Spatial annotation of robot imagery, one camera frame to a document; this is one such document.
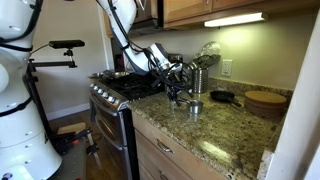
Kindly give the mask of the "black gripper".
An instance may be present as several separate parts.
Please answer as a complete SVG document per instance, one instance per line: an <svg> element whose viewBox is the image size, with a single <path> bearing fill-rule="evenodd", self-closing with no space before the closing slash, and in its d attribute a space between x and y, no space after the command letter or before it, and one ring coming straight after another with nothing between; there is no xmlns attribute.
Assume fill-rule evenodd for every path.
<svg viewBox="0 0 320 180"><path fill-rule="evenodd" d="M163 70L161 72L161 80L166 85L166 94L171 103L176 103L178 106L181 106L182 103L189 103L183 97L178 97L176 100L181 91L189 92L191 89L190 75L183 67L178 70L173 68Z"/></svg>

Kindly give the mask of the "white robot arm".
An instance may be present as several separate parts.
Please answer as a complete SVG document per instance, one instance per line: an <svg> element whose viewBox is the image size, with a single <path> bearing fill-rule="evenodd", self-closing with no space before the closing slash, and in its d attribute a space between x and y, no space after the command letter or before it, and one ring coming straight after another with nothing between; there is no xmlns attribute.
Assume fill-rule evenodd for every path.
<svg viewBox="0 0 320 180"><path fill-rule="evenodd" d="M107 14L111 32L128 59L134 72L151 73L166 85L170 101L178 103L178 94L188 92L190 85L182 76L185 63L171 60L161 43L154 42L141 47L134 37L151 35L163 30L161 18L162 0L96 0Z"/></svg>

